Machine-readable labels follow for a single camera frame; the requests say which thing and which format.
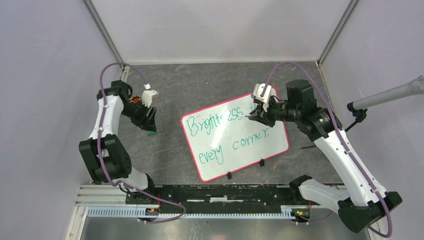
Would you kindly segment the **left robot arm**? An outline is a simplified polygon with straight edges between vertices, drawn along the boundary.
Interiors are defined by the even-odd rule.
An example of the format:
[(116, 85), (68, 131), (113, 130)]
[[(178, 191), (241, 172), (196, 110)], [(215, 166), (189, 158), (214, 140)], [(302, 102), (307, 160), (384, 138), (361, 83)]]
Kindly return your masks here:
[(141, 96), (133, 96), (133, 88), (122, 80), (100, 89), (96, 96), (99, 110), (94, 129), (87, 140), (79, 143), (78, 150), (94, 184), (125, 187), (138, 192), (145, 204), (151, 204), (157, 198), (154, 182), (148, 174), (132, 166), (130, 155), (118, 138), (121, 116), (128, 117), (141, 130), (156, 132), (157, 109), (152, 102), (159, 93), (149, 84), (144, 87)]

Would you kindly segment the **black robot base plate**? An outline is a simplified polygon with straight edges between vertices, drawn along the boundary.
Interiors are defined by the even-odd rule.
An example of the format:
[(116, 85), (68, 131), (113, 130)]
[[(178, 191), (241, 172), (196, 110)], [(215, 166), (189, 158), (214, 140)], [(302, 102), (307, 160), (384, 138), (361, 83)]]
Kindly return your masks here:
[(156, 185), (155, 200), (128, 193), (127, 205), (158, 205), (161, 214), (277, 214), (281, 206), (306, 208), (310, 203), (296, 197), (287, 184)]

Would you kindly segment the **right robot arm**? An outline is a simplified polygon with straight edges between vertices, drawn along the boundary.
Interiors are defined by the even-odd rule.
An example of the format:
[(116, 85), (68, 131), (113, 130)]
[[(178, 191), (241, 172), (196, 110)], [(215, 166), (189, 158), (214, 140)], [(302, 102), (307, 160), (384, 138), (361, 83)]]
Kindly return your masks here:
[(346, 132), (334, 113), (319, 107), (313, 86), (304, 79), (286, 84), (287, 99), (280, 100), (267, 84), (256, 84), (251, 97), (256, 104), (248, 118), (268, 127), (276, 122), (293, 122), (330, 161), (345, 190), (319, 183), (302, 175), (289, 183), (289, 199), (295, 204), (317, 203), (336, 213), (352, 232), (370, 228), (402, 203), (401, 196), (388, 191), (366, 168), (348, 143)]

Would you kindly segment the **pink framed whiteboard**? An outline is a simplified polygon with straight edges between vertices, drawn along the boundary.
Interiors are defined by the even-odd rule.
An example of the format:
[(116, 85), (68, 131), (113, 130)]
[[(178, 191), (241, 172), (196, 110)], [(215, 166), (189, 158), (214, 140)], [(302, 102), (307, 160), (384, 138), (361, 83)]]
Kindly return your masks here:
[(256, 105), (247, 93), (183, 115), (181, 126), (203, 182), (258, 164), (290, 148), (284, 122), (249, 120)]

